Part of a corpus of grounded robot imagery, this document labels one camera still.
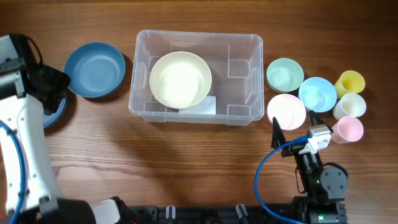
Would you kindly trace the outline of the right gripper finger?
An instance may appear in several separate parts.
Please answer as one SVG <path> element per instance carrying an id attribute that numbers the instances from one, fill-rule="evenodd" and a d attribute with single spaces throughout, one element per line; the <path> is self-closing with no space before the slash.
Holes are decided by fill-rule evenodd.
<path id="1" fill-rule="evenodd" d="M 320 117 L 318 116 L 318 114 L 316 112 L 314 112 L 314 110 L 310 110 L 309 115 L 310 115 L 310 121 L 312 123 L 312 126 L 318 126 L 318 125 L 325 124 L 325 122 L 320 119 Z"/>
<path id="2" fill-rule="evenodd" d="M 278 147 L 286 143 L 286 139 L 276 117 L 273 117 L 272 125 L 273 125 L 273 132 L 272 132 L 271 147 L 273 149 L 277 149 Z"/>

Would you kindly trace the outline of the pink small bowl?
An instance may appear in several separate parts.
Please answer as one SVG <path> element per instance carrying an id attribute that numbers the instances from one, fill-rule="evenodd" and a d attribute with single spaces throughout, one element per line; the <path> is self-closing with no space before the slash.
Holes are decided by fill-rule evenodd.
<path id="1" fill-rule="evenodd" d="M 294 95 L 276 95 L 267 105 L 269 122 L 273 124 L 273 118 L 276 118 L 282 130 L 294 130 L 301 127 L 306 116 L 304 104 Z"/>

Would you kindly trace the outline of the dark blue bowl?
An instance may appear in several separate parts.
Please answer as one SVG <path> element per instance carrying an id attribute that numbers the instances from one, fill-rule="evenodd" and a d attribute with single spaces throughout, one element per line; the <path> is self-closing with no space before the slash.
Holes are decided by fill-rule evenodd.
<path id="1" fill-rule="evenodd" d="M 49 128 L 51 125 L 58 122 L 65 112 L 66 105 L 67 105 L 67 96 L 65 96 L 62 99 L 62 101 L 60 102 L 60 105 L 55 113 L 53 113 L 51 115 L 46 115 L 46 114 L 44 115 L 43 127 Z"/>
<path id="2" fill-rule="evenodd" d="M 63 71 L 71 78 L 70 91 L 85 98 L 101 98 L 122 84 L 126 62 L 116 47 L 90 42 L 71 53 Z"/>

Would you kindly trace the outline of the cream large bowl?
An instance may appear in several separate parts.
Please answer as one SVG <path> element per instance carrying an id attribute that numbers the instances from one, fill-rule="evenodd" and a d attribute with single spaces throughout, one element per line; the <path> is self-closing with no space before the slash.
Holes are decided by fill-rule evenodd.
<path id="1" fill-rule="evenodd" d="M 208 64 L 191 52 L 172 52 L 152 67 L 149 86 L 154 98 L 173 109 L 200 103 L 210 92 L 213 77 Z"/>

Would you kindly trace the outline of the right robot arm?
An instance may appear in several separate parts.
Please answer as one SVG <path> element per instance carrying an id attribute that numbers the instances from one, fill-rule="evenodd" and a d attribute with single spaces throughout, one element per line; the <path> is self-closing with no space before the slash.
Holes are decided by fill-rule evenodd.
<path id="1" fill-rule="evenodd" d="M 287 205 L 272 205 L 276 214 L 302 223 L 347 223 L 345 192 L 348 172 L 334 162 L 324 163 L 319 151 L 330 145 L 333 130 L 314 111 L 306 143 L 295 143 L 281 149 L 282 157 L 293 156 L 295 173 L 300 174 L 302 197 L 294 197 Z"/>

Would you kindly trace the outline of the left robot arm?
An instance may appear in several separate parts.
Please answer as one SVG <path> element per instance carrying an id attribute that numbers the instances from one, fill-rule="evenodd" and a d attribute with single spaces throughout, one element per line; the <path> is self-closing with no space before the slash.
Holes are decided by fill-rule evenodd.
<path id="1" fill-rule="evenodd" d="M 1 37 L 1 151 L 8 223 L 138 223 L 119 198 L 96 205 L 66 199 L 50 163 L 44 116 L 56 113 L 70 77 L 43 63 L 23 34 Z"/>

